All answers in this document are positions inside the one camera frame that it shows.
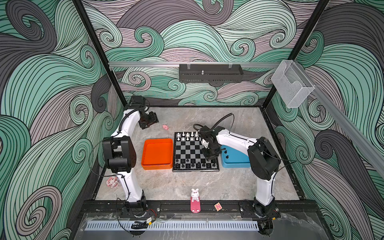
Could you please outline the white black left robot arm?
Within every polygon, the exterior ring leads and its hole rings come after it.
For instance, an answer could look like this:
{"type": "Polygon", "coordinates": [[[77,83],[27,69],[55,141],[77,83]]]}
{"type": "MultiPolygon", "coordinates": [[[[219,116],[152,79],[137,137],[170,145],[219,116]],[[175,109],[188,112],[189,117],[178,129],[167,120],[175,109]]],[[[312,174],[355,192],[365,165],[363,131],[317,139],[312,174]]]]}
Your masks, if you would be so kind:
{"type": "Polygon", "coordinates": [[[145,130],[158,123],[156,113],[150,112],[150,103],[143,96],[132,96],[124,108],[124,115],[112,136],[103,139],[106,168],[117,177],[125,193],[127,209],[147,210],[144,190],[139,186],[134,167],[137,154],[132,141],[135,127],[145,130]]]}

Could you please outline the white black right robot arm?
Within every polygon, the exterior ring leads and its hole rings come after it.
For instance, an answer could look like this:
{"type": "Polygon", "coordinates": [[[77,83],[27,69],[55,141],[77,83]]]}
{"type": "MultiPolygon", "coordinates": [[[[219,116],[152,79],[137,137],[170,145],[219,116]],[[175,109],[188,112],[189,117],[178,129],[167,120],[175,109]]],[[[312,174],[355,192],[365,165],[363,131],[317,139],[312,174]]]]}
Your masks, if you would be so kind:
{"type": "Polygon", "coordinates": [[[240,157],[247,160],[254,175],[257,177],[257,190],[254,198],[254,209],[257,215],[265,216],[269,211],[276,213],[274,181],[280,170],[281,159],[270,141],[265,137],[258,139],[235,134],[219,124],[229,117],[230,113],[219,119],[212,127],[194,124],[193,128],[201,137],[202,153],[207,160],[217,158],[225,151],[225,156],[240,157]]]}

